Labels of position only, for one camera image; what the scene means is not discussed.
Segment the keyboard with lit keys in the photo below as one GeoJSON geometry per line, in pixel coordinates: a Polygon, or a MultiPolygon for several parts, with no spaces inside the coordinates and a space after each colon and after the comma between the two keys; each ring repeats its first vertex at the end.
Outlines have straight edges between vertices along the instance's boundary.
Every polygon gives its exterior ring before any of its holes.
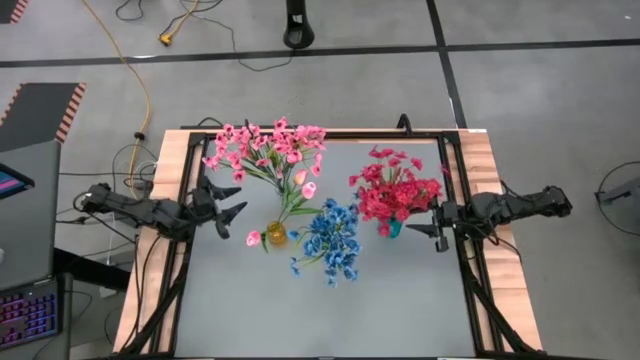
{"type": "Polygon", "coordinates": [[[0,292],[0,351],[57,335],[59,300],[53,279],[0,292]]]}

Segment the black floor mat orange stripes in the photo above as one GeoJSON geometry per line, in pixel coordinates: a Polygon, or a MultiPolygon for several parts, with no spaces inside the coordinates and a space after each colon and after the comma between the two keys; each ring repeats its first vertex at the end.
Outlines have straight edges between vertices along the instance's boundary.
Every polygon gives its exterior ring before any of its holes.
{"type": "Polygon", "coordinates": [[[0,152],[55,140],[63,144],[87,90],[80,83],[21,83],[0,114],[0,152]]]}
{"type": "Polygon", "coordinates": [[[0,0],[0,24],[16,24],[24,15],[29,0],[0,0]]]}

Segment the wooden table border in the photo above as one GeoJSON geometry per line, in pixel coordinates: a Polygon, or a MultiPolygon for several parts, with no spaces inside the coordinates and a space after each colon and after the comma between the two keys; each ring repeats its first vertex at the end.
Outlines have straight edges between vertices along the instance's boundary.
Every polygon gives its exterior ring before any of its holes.
{"type": "MultiPolygon", "coordinates": [[[[371,145],[433,144],[426,129],[418,129],[407,137],[399,129],[332,129],[330,135],[341,142],[371,145]]],[[[168,130],[165,132],[154,175],[153,198],[176,200],[182,187],[192,188],[202,169],[204,137],[213,135],[214,129],[168,130]]],[[[500,190],[499,176],[489,136],[484,129],[435,129],[436,135],[452,139],[445,144],[449,169],[439,171],[453,182],[456,192],[480,192],[500,190]]],[[[540,350],[540,340],[523,266],[516,253],[516,241],[509,225],[496,229],[500,238],[497,245],[484,241],[484,258],[470,262],[476,275],[487,276],[482,284],[489,290],[493,302],[513,330],[531,347],[540,350]]],[[[120,352],[141,327],[146,324],[158,307],[164,288],[173,284],[181,262],[186,258],[183,245],[173,246],[165,239],[157,240],[156,232],[145,228],[139,237],[138,252],[134,262],[148,260],[148,268],[134,271],[129,280],[113,351],[120,352]]]]}

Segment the black computer monitor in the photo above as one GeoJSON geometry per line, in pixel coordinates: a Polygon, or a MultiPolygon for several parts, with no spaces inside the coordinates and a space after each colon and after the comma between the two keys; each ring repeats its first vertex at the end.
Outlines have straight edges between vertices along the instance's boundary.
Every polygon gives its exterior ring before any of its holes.
{"type": "Polygon", "coordinates": [[[35,186],[35,182],[17,170],[0,163],[0,200],[9,198],[35,186]]]}

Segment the blue artificial flower bunch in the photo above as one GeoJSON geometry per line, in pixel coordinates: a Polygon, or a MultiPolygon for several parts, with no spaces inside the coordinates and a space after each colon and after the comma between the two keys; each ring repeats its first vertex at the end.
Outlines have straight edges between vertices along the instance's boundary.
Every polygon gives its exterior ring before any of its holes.
{"type": "Polygon", "coordinates": [[[324,274],[327,285],[335,288],[338,276],[342,275],[347,281],[355,282],[359,277],[356,260],[362,247],[351,237],[313,235],[303,242],[303,256],[291,258],[290,269],[295,276],[301,275],[301,269],[315,262],[324,264],[324,274]]]}

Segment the black stand base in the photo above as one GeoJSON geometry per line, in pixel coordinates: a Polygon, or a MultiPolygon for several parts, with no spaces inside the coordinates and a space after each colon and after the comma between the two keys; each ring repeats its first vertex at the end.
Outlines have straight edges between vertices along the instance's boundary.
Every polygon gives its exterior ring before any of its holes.
{"type": "Polygon", "coordinates": [[[286,26],[283,34],[284,44],[293,50],[308,48],[315,34],[310,25],[306,0],[286,0],[286,26]]]}

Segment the yellow ribbed glass vase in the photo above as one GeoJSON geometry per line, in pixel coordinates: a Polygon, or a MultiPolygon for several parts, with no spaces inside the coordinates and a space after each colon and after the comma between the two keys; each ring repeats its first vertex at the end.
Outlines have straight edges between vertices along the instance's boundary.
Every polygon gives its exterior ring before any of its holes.
{"type": "Polygon", "coordinates": [[[287,229],[278,221],[273,221],[268,224],[266,236],[269,244],[274,247],[283,247],[288,241],[287,229]]]}

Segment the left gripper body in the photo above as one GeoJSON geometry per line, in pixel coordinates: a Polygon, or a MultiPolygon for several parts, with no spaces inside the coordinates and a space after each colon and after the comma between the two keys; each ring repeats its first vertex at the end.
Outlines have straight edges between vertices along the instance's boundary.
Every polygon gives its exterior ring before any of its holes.
{"type": "Polygon", "coordinates": [[[216,219],[216,204],[214,198],[205,190],[195,189],[192,192],[193,219],[202,223],[216,219]]]}

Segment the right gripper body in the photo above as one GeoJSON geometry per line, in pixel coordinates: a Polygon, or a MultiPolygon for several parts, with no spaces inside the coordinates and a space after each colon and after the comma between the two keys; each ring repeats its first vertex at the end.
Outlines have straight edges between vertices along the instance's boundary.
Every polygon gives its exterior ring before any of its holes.
{"type": "Polygon", "coordinates": [[[463,207],[454,201],[437,203],[433,209],[434,225],[438,229],[452,228],[461,220],[463,207]]]}

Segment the pink artificial flower bunch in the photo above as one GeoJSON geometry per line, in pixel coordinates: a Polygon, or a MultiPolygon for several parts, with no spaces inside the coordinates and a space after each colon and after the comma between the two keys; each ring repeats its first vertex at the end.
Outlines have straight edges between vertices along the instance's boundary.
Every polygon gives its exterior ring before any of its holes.
{"type": "Polygon", "coordinates": [[[249,123],[241,127],[225,124],[214,138],[214,154],[202,158],[202,163],[216,172],[228,169],[234,184],[241,184],[248,177],[274,184],[269,167],[271,159],[266,155],[269,137],[261,129],[249,123]]]}
{"type": "Polygon", "coordinates": [[[323,152],[326,150],[326,129],[315,125],[290,125],[286,117],[274,123],[269,137],[266,155],[271,159],[269,167],[274,184],[282,188],[298,170],[319,177],[322,170],[323,152]]]}

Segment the grey stand foot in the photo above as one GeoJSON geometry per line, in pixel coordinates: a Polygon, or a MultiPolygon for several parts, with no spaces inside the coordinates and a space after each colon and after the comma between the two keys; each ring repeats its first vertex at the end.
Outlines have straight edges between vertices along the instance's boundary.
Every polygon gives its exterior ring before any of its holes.
{"type": "Polygon", "coordinates": [[[640,193],[640,177],[633,178],[607,191],[598,190],[594,193],[599,204],[611,204],[621,198],[640,193]]]}

